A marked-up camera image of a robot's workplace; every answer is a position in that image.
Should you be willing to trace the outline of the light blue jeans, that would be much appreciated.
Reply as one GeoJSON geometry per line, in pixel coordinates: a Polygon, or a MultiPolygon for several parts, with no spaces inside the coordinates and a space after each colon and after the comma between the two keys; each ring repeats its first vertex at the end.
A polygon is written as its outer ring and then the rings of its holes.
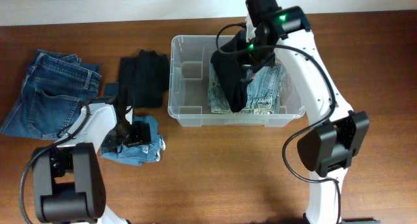
{"type": "Polygon", "coordinates": [[[281,77],[284,66],[264,66],[255,75],[255,79],[247,86],[245,107],[236,113],[230,109],[213,65],[209,66],[208,105],[211,111],[224,115],[271,115],[279,112],[281,77]]]}

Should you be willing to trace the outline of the dark blue folded jeans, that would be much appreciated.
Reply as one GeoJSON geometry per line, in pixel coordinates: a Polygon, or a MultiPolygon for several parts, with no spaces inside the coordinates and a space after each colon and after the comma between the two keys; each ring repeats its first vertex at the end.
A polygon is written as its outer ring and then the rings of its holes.
{"type": "Polygon", "coordinates": [[[18,99],[1,126],[1,134],[56,140],[79,117],[82,102],[96,98],[100,67],[76,54],[38,49],[26,69],[18,99]]]}

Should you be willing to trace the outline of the black folded garment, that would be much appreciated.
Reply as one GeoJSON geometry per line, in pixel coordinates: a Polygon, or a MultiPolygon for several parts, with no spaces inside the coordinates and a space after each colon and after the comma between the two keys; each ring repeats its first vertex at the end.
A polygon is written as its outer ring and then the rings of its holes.
{"type": "Polygon", "coordinates": [[[123,57],[119,65],[119,85],[134,108],[159,108],[169,89],[167,55],[141,50],[135,57],[123,57]]]}

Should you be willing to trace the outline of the small blue denim shorts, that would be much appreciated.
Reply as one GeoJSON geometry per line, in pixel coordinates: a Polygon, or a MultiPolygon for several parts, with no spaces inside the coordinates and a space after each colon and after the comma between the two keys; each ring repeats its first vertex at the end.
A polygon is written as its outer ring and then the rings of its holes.
{"type": "Polygon", "coordinates": [[[151,142],[135,147],[118,146],[118,152],[111,152],[102,148],[100,155],[102,158],[116,161],[118,163],[140,166],[143,163],[158,162],[161,158],[161,151],[165,150],[164,138],[158,133],[158,122],[150,115],[144,117],[134,117],[133,123],[147,123],[150,126],[151,142]]]}

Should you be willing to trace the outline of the black garment with red trim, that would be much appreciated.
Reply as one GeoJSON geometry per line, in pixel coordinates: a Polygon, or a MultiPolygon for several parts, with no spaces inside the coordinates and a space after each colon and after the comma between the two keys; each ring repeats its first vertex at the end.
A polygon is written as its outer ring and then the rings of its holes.
{"type": "Polygon", "coordinates": [[[236,113],[244,109],[248,100],[247,86],[250,82],[246,80],[247,71],[242,66],[252,63],[249,54],[226,56],[219,51],[215,51],[210,61],[213,64],[230,110],[236,113]]]}

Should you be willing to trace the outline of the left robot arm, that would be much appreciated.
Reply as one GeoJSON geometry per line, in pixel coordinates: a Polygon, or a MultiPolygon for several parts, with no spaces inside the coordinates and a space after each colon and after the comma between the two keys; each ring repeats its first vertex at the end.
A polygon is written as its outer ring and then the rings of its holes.
{"type": "Polygon", "coordinates": [[[25,170],[32,173],[35,215],[41,223],[128,223],[107,204],[98,151],[151,140],[148,125],[132,121],[120,96],[89,100],[68,131],[38,148],[25,170]]]}

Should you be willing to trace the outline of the clear plastic storage container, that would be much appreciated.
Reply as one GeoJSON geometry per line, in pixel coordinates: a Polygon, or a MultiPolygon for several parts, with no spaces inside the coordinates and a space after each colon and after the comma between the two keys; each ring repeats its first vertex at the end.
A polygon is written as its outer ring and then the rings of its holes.
{"type": "Polygon", "coordinates": [[[183,127],[262,125],[284,127],[301,118],[305,107],[285,68],[281,69],[279,109],[271,115],[213,113],[209,105],[210,58],[214,35],[178,35],[171,41],[168,113],[183,127]]]}

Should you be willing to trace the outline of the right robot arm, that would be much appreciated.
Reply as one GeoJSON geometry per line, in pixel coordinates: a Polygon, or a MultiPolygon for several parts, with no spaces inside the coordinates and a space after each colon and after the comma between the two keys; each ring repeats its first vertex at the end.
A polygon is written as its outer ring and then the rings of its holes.
{"type": "Polygon", "coordinates": [[[309,125],[283,144],[286,168],[309,184],[307,223],[342,223],[341,188],[369,129],[365,112],[355,112],[332,81],[311,25],[300,7],[276,0],[246,0],[249,40],[255,56],[273,53],[286,68],[306,109],[309,125]]]}

